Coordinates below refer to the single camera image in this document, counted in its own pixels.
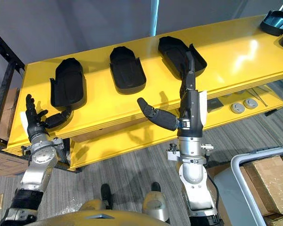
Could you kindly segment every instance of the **gray carpet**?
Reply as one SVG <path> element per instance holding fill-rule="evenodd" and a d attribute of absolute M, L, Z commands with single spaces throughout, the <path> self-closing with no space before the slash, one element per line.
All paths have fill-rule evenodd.
<path fill-rule="evenodd" d="M 283 96 L 283 81 L 270 86 Z M 240 153 L 283 145 L 283 108 L 266 117 L 257 115 L 204 132 L 203 141 L 213 144 L 216 152 L 210 166 L 230 161 Z M 100 198 L 100 186 L 109 183 L 114 194 L 114 209 L 140 212 L 142 200 L 153 181 L 158 181 L 167 197 L 172 225 L 190 225 L 181 196 L 181 183 L 175 162 L 167 161 L 165 150 L 170 142 L 144 148 L 86 166 L 73 174 L 54 169 L 39 208 L 39 219 L 78 210 L 87 200 Z M 21 176 L 0 177 L 4 193 L 3 209 L 9 207 Z"/>

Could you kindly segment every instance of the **gray wall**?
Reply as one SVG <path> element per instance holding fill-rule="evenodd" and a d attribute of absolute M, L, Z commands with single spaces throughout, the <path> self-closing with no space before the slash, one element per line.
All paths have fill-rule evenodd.
<path fill-rule="evenodd" d="M 160 0 L 157 34 L 279 9 L 283 0 Z M 0 0 L 0 36 L 25 63 L 149 36 L 151 0 Z M 6 68 L 0 57 L 0 83 Z M 17 73 L 12 87 L 21 86 Z"/>

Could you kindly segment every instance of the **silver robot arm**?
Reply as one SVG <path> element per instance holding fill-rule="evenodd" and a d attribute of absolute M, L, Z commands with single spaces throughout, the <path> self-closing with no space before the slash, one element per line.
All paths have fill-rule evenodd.
<path fill-rule="evenodd" d="M 36 113 L 34 99 L 26 97 L 26 117 L 28 121 L 28 137 L 31 145 L 22 147 L 23 152 L 30 151 L 30 165 L 25 171 L 14 199 L 0 226 L 21 226 L 37 220 L 37 210 L 41 203 L 52 169 L 58 162 L 57 151 L 64 149 L 63 140 L 55 138 L 49 141 L 41 117 L 47 113 Z"/>
<path fill-rule="evenodd" d="M 179 148 L 176 144 L 170 144 L 167 153 L 169 160 L 181 163 L 178 173 L 191 225 L 222 226 L 223 221 L 207 188 L 208 174 L 204 168 L 213 146 L 201 143 L 207 116 L 207 93 L 199 93 L 195 89 L 194 59 L 190 51 L 186 53 L 186 64 L 181 75 L 178 119 L 170 112 L 154 109 L 143 98 L 137 102 L 151 122 L 172 131 L 177 129 Z"/>

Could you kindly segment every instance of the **lower shelf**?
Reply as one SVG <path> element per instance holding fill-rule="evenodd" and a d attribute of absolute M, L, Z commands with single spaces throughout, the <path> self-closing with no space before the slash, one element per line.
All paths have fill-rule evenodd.
<path fill-rule="evenodd" d="M 224 106 L 217 111 L 208 113 L 207 124 L 204 129 L 211 129 L 283 107 L 283 100 L 268 88 L 268 86 L 264 86 L 264 89 L 268 92 L 259 88 L 254 89 L 267 106 L 247 91 L 242 94 L 231 94 L 228 97 L 219 97 L 219 100 Z M 252 110 L 245 108 L 245 111 L 241 114 L 235 114 L 230 110 L 232 103 L 238 102 L 242 104 L 247 98 L 256 100 L 258 107 Z M 178 115 L 177 110 L 172 110 L 171 112 Z M 150 121 L 145 121 L 88 141 L 81 143 L 72 142 L 71 168 L 81 167 L 136 149 L 162 143 L 176 138 L 176 134 L 176 131 L 169 131 L 154 125 Z"/>

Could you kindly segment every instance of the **black cable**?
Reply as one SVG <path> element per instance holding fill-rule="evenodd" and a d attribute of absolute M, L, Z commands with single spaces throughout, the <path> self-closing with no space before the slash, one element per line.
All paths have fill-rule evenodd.
<path fill-rule="evenodd" d="M 207 172 L 207 175 L 208 175 L 208 178 L 209 180 L 212 182 L 212 184 L 214 185 L 215 189 L 216 189 L 216 209 L 217 209 L 217 212 L 218 211 L 218 204 L 219 204 L 219 190 L 218 190 L 218 187 L 217 185 L 215 184 L 215 182 L 213 181 L 213 179 L 211 178 L 211 176 L 209 175 L 209 173 Z"/>
<path fill-rule="evenodd" d="M 204 155 L 206 160 L 207 160 L 207 164 L 204 166 L 205 168 L 208 167 L 208 160 L 209 160 L 209 157 L 210 155 Z M 219 190 L 218 190 L 218 187 L 217 185 L 215 184 L 215 182 L 213 181 L 212 177 L 209 175 L 208 171 L 207 171 L 207 175 L 208 175 L 208 178 L 209 180 L 212 182 L 212 184 L 214 185 L 215 189 L 216 189 L 216 209 L 218 211 L 218 204 L 219 204 Z"/>

